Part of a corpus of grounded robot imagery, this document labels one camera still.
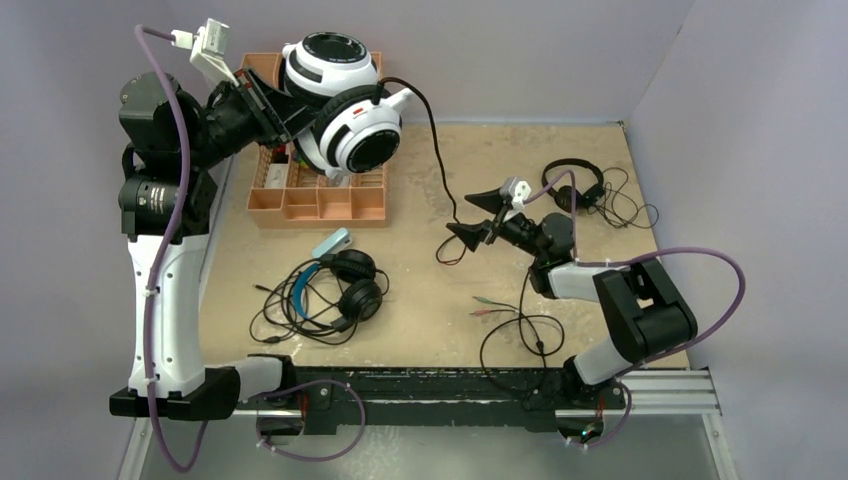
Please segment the white and black headphones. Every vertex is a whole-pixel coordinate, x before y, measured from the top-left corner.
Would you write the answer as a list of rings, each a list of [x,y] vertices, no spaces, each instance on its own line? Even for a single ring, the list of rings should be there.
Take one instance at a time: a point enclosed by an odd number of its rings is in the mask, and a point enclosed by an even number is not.
[[[367,173],[400,146],[402,112],[417,97],[410,87],[390,93],[372,54],[358,39],[314,32],[282,48],[285,93],[317,109],[293,140],[305,163],[333,181]]]

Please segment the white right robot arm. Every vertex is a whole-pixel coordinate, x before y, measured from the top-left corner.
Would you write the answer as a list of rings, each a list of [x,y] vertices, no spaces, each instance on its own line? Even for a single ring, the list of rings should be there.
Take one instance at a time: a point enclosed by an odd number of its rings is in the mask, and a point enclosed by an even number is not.
[[[523,213],[528,198],[525,182],[468,194],[466,201],[492,219],[447,227],[471,251],[502,239],[531,255],[529,281],[541,296],[599,305],[607,337],[563,364],[561,392],[569,404],[588,405],[599,396],[601,385],[627,368],[696,337],[695,316],[659,260],[581,265],[574,253],[572,219],[551,213],[535,222]]]

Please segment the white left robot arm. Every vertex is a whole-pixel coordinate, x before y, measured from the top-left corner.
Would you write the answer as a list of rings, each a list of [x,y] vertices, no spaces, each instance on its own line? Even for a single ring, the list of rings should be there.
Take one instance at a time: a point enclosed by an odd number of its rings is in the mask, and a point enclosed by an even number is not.
[[[275,409],[297,399],[287,355],[206,364],[199,307],[217,195],[212,168],[250,144],[281,146],[307,113],[252,68],[235,71],[205,102],[169,74],[149,72],[122,88],[118,118],[129,142],[118,204],[135,274],[136,333],[130,377],[109,399],[114,416],[223,420],[257,395]]]

